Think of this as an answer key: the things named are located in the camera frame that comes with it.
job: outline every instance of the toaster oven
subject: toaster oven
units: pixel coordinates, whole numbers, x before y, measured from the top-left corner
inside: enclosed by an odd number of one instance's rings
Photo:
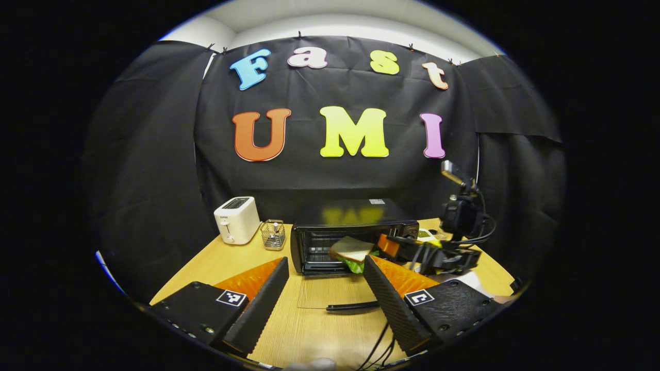
[[[350,236],[376,244],[381,234],[417,238],[419,223],[390,199],[324,200],[298,213],[291,229],[291,260],[303,275],[345,275],[350,269],[328,255]]]

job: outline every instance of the bread slice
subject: bread slice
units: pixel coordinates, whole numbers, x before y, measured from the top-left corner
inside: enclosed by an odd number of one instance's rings
[[[374,244],[371,242],[364,242],[346,236],[330,247],[328,255],[334,258],[341,256],[346,260],[355,261],[356,263],[364,263],[364,258],[369,255],[373,248]]]

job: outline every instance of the cable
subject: cable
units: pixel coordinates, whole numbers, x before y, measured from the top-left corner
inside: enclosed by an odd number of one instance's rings
[[[475,183],[476,184],[479,183],[479,164],[481,163],[481,161],[480,161],[480,159],[481,159],[481,149],[479,147],[481,147],[481,146],[479,145],[479,133],[477,133],[477,176],[475,176]]]
[[[410,264],[409,269],[412,271],[414,269],[414,264],[417,263],[417,258],[419,258],[419,253],[422,252],[422,248],[424,247],[424,244],[420,244],[419,247],[417,248],[417,252],[414,253],[414,257],[412,257],[412,261]]]
[[[426,245],[426,248],[424,249],[424,257],[422,258],[422,261],[420,263],[420,270],[419,270],[420,272],[422,271],[422,265],[424,265],[424,263],[428,259],[428,252],[429,252],[430,246],[431,246],[431,244],[424,244],[424,245]]]
[[[484,214],[486,213],[486,199],[484,198],[484,194],[481,193],[480,190],[476,189],[477,195],[479,195],[479,198],[481,199],[481,210],[483,210]]]
[[[376,363],[378,363],[378,361],[379,361],[381,358],[383,358],[383,356],[384,356],[388,351],[389,351],[389,354],[387,355],[387,357],[389,357],[389,355],[392,353],[393,350],[394,350],[394,333],[392,333],[392,342],[390,342],[390,344],[387,346],[387,348],[385,348],[385,350],[383,351],[383,354],[381,354],[380,357],[378,357],[377,360],[373,361],[369,366],[365,367],[364,369],[367,370],[367,369],[369,369],[369,367],[371,367],[371,366],[375,365]],[[385,359],[383,359],[383,364],[382,364],[381,366],[377,367],[376,369],[385,366],[385,360],[387,360],[387,357],[385,357]]]
[[[426,268],[428,267],[428,264],[431,261],[433,261],[433,257],[438,253],[438,251],[440,251],[439,248],[433,248],[433,250],[431,250],[431,253],[428,255],[428,259],[422,264],[422,267],[419,270],[420,273],[426,271]]]
[[[394,333],[392,333],[392,342],[389,344],[389,353],[387,354],[385,359],[383,359],[383,363],[380,364],[381,367],[385,367],[385,361],[387,361],[387,359],[389,358],[389,356],[392,354],[393,351],[394,351]]]
[[[374,345],[374,348],[372,348],[371,353],[369,353],[369,356],[367,357],[366,360],[358,367],[357,371],[361,371],[362,367],[364,367],[367,362],[369,362],[369,358],[371,358],[374,355],[374,352],[376,351],[376,348],[378,348],[378,345],[380,344],[380,341],[383,339],[383,335],[385,335],[385,331],[387,331],[387,328],[389,327],[389,322],[385,324],[385,327],[383,328],[383,332],[380,333],[380,336],[378,337],[378,340],[376,341],[376,345]]]
[[[491,237],[491,235],[493,234],[493,232],[495,232],[495,230],[497,229],[497,222],[495,221],[495,219],[493,219],[492,217],[490,217],[490,215],[484,214],[484,217],[487,218],[489,221],[491,221],[491,222],[493,223],[493,225],[492,225],[492,229],[490,230],[490,232],[488,232],[488,234],[485,234],[484,236],[479,236],[479,237],[477,237],[477,238],[472,238],[472,239],[470,239],[470,240],[463,240],[463,241],[442,241],[442,243],[443,243],[443,244],[451,244],[451,245],[464,245],[464,244],[478,244],[479,242],[484,242],[484,241],[486,241],[489,237]]]

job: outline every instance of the ceiling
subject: ceiling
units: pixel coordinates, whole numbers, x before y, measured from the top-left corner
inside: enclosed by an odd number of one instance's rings
[[[285,18],[325,14],[394,20],[444,36],[483,56],[503,53],[461,21],[417,0],[233,0],[204,15],[239,33]]]

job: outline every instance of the pink letter i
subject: pink letter i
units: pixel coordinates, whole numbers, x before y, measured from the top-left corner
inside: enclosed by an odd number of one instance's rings
[[[434,114],[421,114],[419,117],[426,126],[426,149],[424,156],[428,158],[443,158],[445,150],[442,149],[442,140],[440,139],[440,123],[442,118]]]

